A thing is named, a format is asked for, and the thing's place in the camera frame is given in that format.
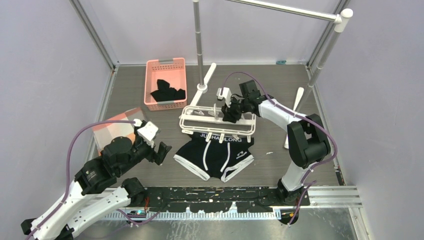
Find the black boxer briefs white trim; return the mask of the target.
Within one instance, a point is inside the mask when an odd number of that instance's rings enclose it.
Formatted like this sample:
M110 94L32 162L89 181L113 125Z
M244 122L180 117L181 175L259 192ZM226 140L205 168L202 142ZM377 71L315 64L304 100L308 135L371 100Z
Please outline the black boxer briefs white trim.
M255 160L249 151L255 144L253 137L248 141L247 137L225 136L219 142L218 135L213 134L209 139L207 136L201 132L190 134L190 141L173 156L176 162L202 180L217 178L226 183Z

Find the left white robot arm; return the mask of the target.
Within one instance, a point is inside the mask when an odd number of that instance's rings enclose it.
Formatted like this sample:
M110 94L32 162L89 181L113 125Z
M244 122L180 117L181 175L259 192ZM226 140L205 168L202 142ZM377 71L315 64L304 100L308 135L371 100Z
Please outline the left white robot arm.
M136 178L127 178L112 193L88 205L88 202L117 183L117 179L142 160L160 165L170 145L159 144L158 150L141 136L135 141L125 136L114 138L100 156L86 162L64 194L41 216L25 219L24 235L36 240L73 240L87 227L107 214L127 206L141 206L145 188Z

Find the white clip hanger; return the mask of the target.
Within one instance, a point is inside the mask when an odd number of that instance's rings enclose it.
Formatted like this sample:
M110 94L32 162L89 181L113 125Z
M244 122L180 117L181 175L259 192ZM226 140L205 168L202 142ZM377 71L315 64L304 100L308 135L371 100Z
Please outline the white clip hanger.
M243 113L235 123L224 121L224 113L215 105L188 105L183 108L179 116L179 127L182 133L189 135L205 133L207 141L213 135L217 135L220 143L225 137L233 137L236 140L247 138L247 141L251 142L256 131L256 123L257 118L252 113Z

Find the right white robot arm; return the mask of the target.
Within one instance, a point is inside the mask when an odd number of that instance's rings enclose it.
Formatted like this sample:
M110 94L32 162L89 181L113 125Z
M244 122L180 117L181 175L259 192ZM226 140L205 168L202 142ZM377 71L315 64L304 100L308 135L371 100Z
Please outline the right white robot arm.
M307 174L331 152L321 118L317 114L292 111L261 92L254 80L239 84L239 88L241 94L233 94L225 86L217 90L217 99L225 101L221 108L223 121L236 123L242 114L251 113L271 121L286 132L291 163L278 180L276 197L281 204L291 205L301 194Z

